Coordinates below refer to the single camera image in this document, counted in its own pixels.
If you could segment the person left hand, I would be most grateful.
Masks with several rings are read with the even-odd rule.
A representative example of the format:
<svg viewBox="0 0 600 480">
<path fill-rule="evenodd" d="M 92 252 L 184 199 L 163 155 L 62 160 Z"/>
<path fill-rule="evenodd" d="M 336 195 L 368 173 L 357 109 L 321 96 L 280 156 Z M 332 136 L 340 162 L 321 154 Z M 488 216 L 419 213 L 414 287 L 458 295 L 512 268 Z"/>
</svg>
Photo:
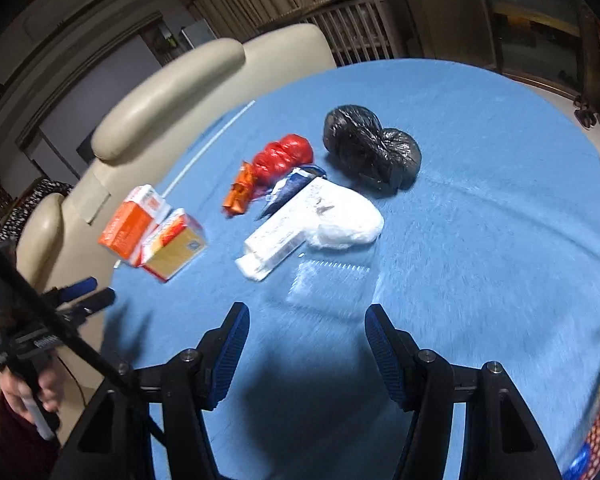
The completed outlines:
<svg viewBox="0 0 600 480">
<path fill-rule="evenodd" d="M 38 374 L 38 398 L 48 412 L 57 412 L 65 399 L 67 374 L 56 356 L 52 356 L 44 370 Z M 0 387 L 10 409 L 31 424 L 34 423 L 27 402 L 33 398 L 29 386 L 18 376 L 5 368 L 0 372 Z"/>
</svg>

